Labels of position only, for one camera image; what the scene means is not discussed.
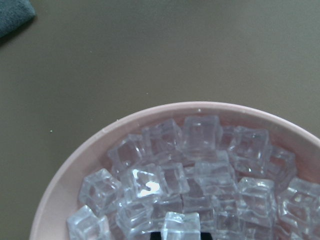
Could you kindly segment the grey folded cloth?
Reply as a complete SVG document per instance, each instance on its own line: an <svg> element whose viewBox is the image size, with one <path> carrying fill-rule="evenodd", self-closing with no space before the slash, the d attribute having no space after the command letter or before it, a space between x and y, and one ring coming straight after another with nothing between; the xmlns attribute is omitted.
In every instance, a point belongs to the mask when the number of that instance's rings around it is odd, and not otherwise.
<svg viewBox="0 0 320 240"><path fill-rule="evenodd" d="M29 0L1 0L0 37L15 31L35 16L36 11Z"/></svg>

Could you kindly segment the pink bowl of ice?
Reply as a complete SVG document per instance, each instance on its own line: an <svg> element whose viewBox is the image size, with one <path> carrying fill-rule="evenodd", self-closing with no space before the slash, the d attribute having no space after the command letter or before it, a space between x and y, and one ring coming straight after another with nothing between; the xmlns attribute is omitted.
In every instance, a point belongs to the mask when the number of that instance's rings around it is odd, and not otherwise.
<svg viewBox="0 0 320 240"><path fill-rule="evenodd" d="M298 176L320 181L320 140L305 129L273 114L237 104L210 101L170 103L147 108L104 127L86 140L63 163L46 188L37 208L31 232L32 240L67 240L66 220L79 207L78 194L83 177L112 164L107 150L127 134L173 118L182 123L186 116L218 115L224 125L263 128L272 144L296 155Z"/></svg>

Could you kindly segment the clear ice cube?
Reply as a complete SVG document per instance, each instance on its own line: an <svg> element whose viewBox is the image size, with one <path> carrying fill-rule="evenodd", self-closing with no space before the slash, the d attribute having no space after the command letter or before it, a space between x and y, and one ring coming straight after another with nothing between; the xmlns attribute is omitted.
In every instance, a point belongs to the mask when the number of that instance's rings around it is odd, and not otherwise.
<svg viewBox="0 0 320 240"><path fill-rule="evenodd" d="M166 213L160 231L162 240L200 240L201 224L197 212Z"/></svg>

